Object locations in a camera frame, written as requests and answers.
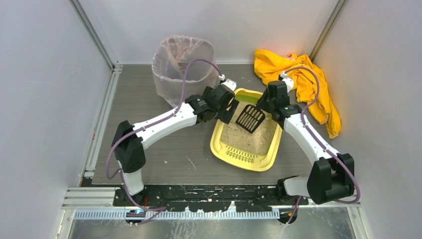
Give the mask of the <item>black litter scoop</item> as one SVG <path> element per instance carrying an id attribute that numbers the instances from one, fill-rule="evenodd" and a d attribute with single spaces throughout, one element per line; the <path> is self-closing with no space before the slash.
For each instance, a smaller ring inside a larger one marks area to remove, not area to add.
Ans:
<path id="1" fill-rule="evenodd" d="M 261 125 L 265 117 L 264 112 L 257 106 L 247 104 L 241 111 L 235 123 L 248 133 L 252 134 Z"/>

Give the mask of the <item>yellow litter box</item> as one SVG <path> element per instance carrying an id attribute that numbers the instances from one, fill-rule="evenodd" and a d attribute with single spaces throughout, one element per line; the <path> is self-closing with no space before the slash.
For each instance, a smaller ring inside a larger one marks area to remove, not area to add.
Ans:
<path id="1" fill-rule="evenodd" d="M 281 140 L 282 129 L 266 113 L 262 124 L 249 133 L 235 123 L 247 104 L 255 104 L 262 93 L 244 88 L 235 91 L 239 105 L 229 124 L 218 120 L 214 127 L 210 148 L 220 160 L 251 171 L 262 172 L 274 164 Z"/>

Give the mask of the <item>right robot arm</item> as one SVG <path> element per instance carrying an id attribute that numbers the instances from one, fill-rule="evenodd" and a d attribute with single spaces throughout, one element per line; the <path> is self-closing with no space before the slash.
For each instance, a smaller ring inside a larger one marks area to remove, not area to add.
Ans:
<path id="1" fill-rule="evenodd" d="M 317 204 L 345 203 L 344 198 L 352 195 L 356 195 L 353 203 L 359 201 L 354 159 L 331 147 L 310 124 L 304 110 L 290 104 L 289 83 L 285 80 L 269 83 L 257 103 L 258 108 L 271 114 L 272 120 L 297 142 L 312 164 L 308 177 L 279 180 L 282 194 L 311 198 Z"/>

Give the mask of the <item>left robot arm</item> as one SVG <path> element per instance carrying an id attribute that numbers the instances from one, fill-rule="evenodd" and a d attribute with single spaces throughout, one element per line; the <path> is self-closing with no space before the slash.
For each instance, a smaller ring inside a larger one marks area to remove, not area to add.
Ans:
<path id="1" fill-rule="evenodd" d="M 141 169 L 146 163 L 145 150 L 158 140 L 186 127 L 201 122 L 219 120 L 229 123 L 237 106 L 236 83 L 226 80 L 215 88 L 206 87 L 201 95 L 192 95 L 173 110 L 155 118 L 118 125 L 112 154 L 121 168 L 127 193 L 131 196 L 144 190 Z"/>

